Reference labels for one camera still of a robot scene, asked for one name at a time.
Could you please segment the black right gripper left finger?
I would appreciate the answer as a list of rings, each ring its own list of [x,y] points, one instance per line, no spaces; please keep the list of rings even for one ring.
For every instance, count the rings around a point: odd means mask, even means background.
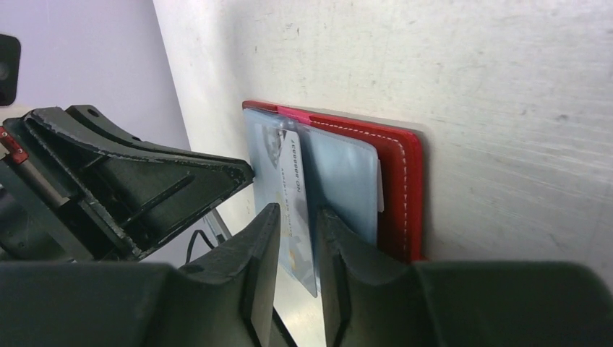
[[[3,346],[267,346],[280,206],[180,268],[5,262]]]

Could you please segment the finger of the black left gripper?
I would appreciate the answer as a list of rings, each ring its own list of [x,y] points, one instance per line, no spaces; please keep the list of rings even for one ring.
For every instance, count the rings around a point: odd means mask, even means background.
[[[1,123],[3,261],[142,260],[250,185],[241,159],[143,141],[97,108]]]

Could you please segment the silver VIP card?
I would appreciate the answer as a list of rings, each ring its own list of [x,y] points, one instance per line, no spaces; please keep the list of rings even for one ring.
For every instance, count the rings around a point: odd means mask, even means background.
[[[268,202],[281,209],[280,265],[313,296],[318,294],[306,185],[297,133],[260,125],[260,163]]]

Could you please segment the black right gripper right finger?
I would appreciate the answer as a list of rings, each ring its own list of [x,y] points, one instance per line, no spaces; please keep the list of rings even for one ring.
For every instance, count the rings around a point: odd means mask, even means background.
[[[610,346],[612,295],[571,262],[403,264],[317,214],[329,346]]]

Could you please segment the red leather card holder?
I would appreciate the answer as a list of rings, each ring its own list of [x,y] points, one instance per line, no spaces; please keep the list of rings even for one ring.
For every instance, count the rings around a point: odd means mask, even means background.
[[[423,260],[424,156],[411,130],[326,113],[246,100],[242,108],[278,113],[302,124],[364,141],[377,150],[382,166],[385,211],[379,214],[377,246],[406,264]]]

